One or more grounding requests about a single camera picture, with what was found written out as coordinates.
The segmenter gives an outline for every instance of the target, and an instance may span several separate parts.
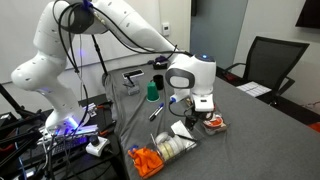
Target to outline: marker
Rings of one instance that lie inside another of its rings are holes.
[[[192,138],[189,138],[189,137],[180,135],[180,134],[176,134],[176,135],[179,136],[179,137],[182,138],[182,139],[186,139],[186,140],[189,140],[189,141],[192,141],[192,142],[197,142],[196,139],[192,139]]]
[[[149,120],[152,121],[154,118],[156,118],[157,115],[155,115],[160,109],[162,109],[164,106],[164,103],[161,103],[159,107],[149,116]]]
[[[159,112],[163,109],[163,106],[154,114],[151,116],[150,121],[153,121],[159,114]]]

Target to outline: black chair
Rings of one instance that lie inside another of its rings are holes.
[[[254,81],[272,89],[270,104],[277,104],[277,97],[284,93],[295,82],[287,77],[289,72],[297,64],[309,44],[270,39],[257,36],[248,53],[246,63],[236,63],[223,70],[223,76],[227,77],[229,70],[245,65],[243,80]]]

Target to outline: table surface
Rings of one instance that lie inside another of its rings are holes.
[[[222,80],[226,80],[225,77],[222,75],[223,69],[217,67],[217,77],[221,78]],[[236,77],[235,80],[227,81],[228,83],[232,84],[233,86],[239,86],[244,84],[244,81],[241,81],[241,78]],[[258,96],[257,99],[269,104],[271,101],[271,93],[266,93],[264,95]],[[278,105],[273,106],[275,109],[289,115],[290,117],[300,121],[303,124],[309,125],[316,122],[320,122],[320,115],[298,105],[282,96],[278,98]]]
[[[139,78],[140,93],[129,96],[121,73],[134,69],[142,69],[145,75]],[[168,111],[173,90],[166,82],[159,101],[146,100],[147,83],[153,75],[164,73],[141,66],[112,71],[107,79],[106,93],[116,102],[116,133],[132,180],[140,177],[127,150],[132,145],[145,146],[151,142],[151,133],[169,131],[181,119]],[[228,130],[214,136],[204,133],[195,149],[150,179],[319,179],[320,134],[219,78],[213,94],[224,120],[230,123]],[[161,102],[166,108],[150,122],[148,116]],[[180,104],[174,104],[173,110],[183,112]],[[196,129],[203,132],[200,123]]]

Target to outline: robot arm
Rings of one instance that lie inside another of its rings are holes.
[[[34,45],[38,53],[11,74],[18,87],[42,94],[53,106],[46,121],[46,129],[76,128],[84,111],[70,88],[57,79],[66,67],[69,41],[74,34],[101,34],[110,30],[130,47],[144,47],[146,51],[175,51],[175,47],[152,28],[123,0],[98,0],[96,3],[76,0],[51,2],[44,9],[37,27]],[[216,64],[205,56],[174,53],[166,80],[175,88],[172,100],[178,102],[191,96],[196,111],[212,111],[212,86]]]

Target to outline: purple light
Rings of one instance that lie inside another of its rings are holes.
[[[78,123],[72,117],[69,117],[69,122],[72,125],[73,129],[76,129],[78,127]]]
[[[83,57],[86,55],[86,52],[83,49],[78,49],[78,54],[79,54],[79,56]]]

